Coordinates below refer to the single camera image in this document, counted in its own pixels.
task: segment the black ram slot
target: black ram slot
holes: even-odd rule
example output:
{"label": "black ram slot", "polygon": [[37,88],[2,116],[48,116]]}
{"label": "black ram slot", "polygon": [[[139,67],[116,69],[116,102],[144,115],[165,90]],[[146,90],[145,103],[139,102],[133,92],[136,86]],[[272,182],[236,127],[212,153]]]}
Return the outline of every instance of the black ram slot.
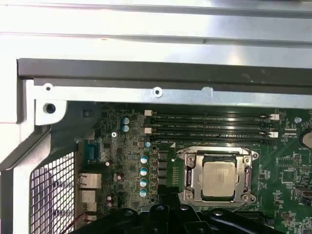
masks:
{"label": "black ram slot", "polygon": [[181,126],[178,124],[168,124],[165,126],[149,125],[152,127],[153,132],[211,132],[211,133],[265,133],[270,132],[269,128],[244,128],[242,127],[229,127],[225,125],[197,125],[197,126]]}
{"label": "black ram slot", "polygon": [[173,123],[205,123],[205,124],[221,124],[228,123],[231,125],[263,125],[263,126],[271,126],[271,124],[267,121],[261,119],[242,119],[240,121],[233,121],[233,119],[229,120],[228,118],[218,118],[218,119],[180,119],[180,118],[158,118],[151,119],[152,124],[158,124],[163,122],[173,122]]}
{"label": "black ram slot", "polygon": [[247,113],[205,113],[205,114],[190,114],[190,113],[154,113],[152,117],[240,117],[240,118],[260,118],[268,119],[267,114],[247,114]]}
{"label": "black ram slot", "polygon": [[[162,141],[177,141],[181,140],[180,137],[176,136],[153,136],[151,141],[153,142],[162,142]],[[272,140],[268,138],[218,138],[218,137],[183,137],[183,141],[196,142],[199,143],[213,143],[213,142],[226,142],[226,143],[261,143],[261,144],[271,144]]]}
{"label": "black ram slot", "polygon": [[198,132],[153,132],[153,136],[159,137],[180,137],[184,139],[185,137],[218,137],[218,138],[266,138],[266,134],[255,134],[255,133],[198,133]]}
{"label": "black ram slot", "polygon": [[154,115],[151,116],[151,120],[153,121],[211,121],[211,122],[264,122],[267,121],[268,118],[260,118],[257,117],[242,117],[237,115],[215,115],[215,116],[194,116],[194,115]]}
{"label": "black ram slot", "polygon": [[198,123],[155,123],[149,124],[147,127],[155,128],[183,128],[183,129],[231,129],[231,130],[258,130],[258,131],[271,131],[270,126],[267,124],[253,124],[242,125],[241,123],[228,123],[228,124],[198,124]]}

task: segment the integrated circuit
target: integrated circuit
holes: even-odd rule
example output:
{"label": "integrated circuit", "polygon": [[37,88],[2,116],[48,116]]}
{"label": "integrated circuit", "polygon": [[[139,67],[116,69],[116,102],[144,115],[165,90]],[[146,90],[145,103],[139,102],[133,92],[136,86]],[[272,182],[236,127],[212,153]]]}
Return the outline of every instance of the integrated circuit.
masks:
{"label": "integrated circuit", "polygon": [[293,183],[294,181],[294,170],[284,170],[282,176],[282,183]]}

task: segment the metal bracket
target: metal bracket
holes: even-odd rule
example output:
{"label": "metal bracket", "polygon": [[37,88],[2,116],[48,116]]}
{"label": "metal bracket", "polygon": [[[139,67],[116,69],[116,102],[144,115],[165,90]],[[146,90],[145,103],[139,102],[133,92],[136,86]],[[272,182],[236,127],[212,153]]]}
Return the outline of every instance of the metal bracket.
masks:
{"label": "metal bracket", "polygon": [[36,125],[48,125],[61,121],[67,110],[67,101],[36,100]]}

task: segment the blue capacitor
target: blue capacitor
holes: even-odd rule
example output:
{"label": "blue capacitor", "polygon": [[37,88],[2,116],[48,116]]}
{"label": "blue capacitor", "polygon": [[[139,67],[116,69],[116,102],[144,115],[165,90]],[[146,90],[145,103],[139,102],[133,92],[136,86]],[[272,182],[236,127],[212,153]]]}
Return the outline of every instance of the blue capacitor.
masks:
{"label": "blue capacitor", "polygon": [[147,175],[147,169],[146,168],[141,168],[140,175],[141,176],[146,176]]}
{"label": "blue capacitor", "polygon": [[141,159],[140,159],[140,162],[141,162],[142,164],[145,164],[145,163],[147,163],[147,160],[148,160],[148,157],[147,157],[146,155],[142,155],[142,156],[141,156]]}
{"label": "blue capacitor", "polygon": [[125,118],[122,119],[121,122],[122,122],[123,124],[129,124],[129,123],[130,123],[130,120],[129,120],[129,118],[125,117]]}
{"label": "blue capacitor", "polygon": [[122,131],[127,132],[127,131],[129,131],[129,126],[123,125],[121,129],[122,129]]}
{"label": "blue capacitor", "polygon": [[140,196],[141,196],[141,197],[146,197],[146,195],[147,195],[146,189],[141,189],[141,190],[140,190]]}

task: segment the screw hole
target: screw hole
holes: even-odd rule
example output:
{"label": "screw hole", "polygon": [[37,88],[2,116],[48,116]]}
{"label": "screw hole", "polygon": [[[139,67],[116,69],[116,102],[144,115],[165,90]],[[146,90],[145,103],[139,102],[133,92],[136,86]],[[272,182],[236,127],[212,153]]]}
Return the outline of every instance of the screw hole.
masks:
{"label": "screw hole", "polygon": [[56,110],[56,107],[54,104],[49,103],[44,106],[43,110],[48,114],[53,114]]}

